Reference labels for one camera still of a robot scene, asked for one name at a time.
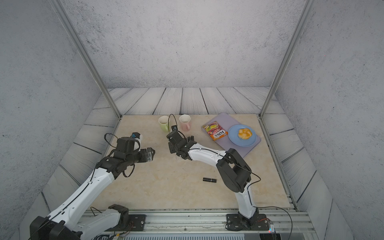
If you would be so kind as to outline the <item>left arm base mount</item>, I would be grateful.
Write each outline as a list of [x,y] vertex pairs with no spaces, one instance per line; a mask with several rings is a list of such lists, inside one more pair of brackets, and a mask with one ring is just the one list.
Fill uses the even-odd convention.
[[146,215],[130,214],[128,208],[117,204],[109,206],[108,209],[116,210],[121,214],[118,224],[110,228],[109,231],[142,232],[144,230]]

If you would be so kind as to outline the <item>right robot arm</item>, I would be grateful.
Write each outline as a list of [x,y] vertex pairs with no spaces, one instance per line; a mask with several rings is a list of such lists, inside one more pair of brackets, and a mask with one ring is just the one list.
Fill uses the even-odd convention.
[[235,149],[219,151],[206,148],[193,138],[185,138],[179,131],[167,135],[170,153],[185,160],[198,161],[215,167],[225,186],[235,193],[239,215],[252,222],[256,220],[259,210],[253,205],[253,197],[249,190],[252,170]]

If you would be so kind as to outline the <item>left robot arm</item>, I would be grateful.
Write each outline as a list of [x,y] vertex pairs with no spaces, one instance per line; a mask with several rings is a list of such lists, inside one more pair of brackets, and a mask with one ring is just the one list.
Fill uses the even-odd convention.
[[117,140],[117,145],[95,166],[87,180],[47,217],[36,217],[30,224],[31,240],[91,240],[106,230],[129,231],[133,222],[129,209],[111,205],[88,221],[80,222],[100,193],[120,175],[126,176],[127,167],[151,162],[152,148],[141,148],[143,136],[132,133]]

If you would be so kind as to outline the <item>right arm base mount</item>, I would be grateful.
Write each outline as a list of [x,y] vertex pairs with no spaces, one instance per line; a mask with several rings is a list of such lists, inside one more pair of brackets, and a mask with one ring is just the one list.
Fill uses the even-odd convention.
[[258,211],[248,219],[237,214],[226,215],[226,230],[228,231],[270,231],[270,221],[265,214],[260,214]]

